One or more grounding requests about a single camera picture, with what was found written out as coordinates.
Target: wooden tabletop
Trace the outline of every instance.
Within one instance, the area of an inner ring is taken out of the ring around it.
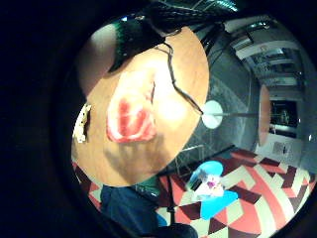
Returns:
[[[270,124],[270,100],[269,92],[265,85],[260,91],[260,110],[259,110],[259,146],[265,144]]]
[[[207,97],[209,68],[198,38],[188,29],[167,38],[174,54],[172,65],[176,84],[191,95],[199,106]],[[158,46],[167,51],[164,45]],[[110,99],[123,72],[154,70],[159,83],[154,95],[157,134],[147,142],[118,144],[106,135]],[[143,181],[170,163],[192,135],[200,115],[172,87],[167,54],[150,49],[98,81],[87,96],[92,105],[87,125],[87,141],[72,142],[72,156],[92,179],[123,186]]]

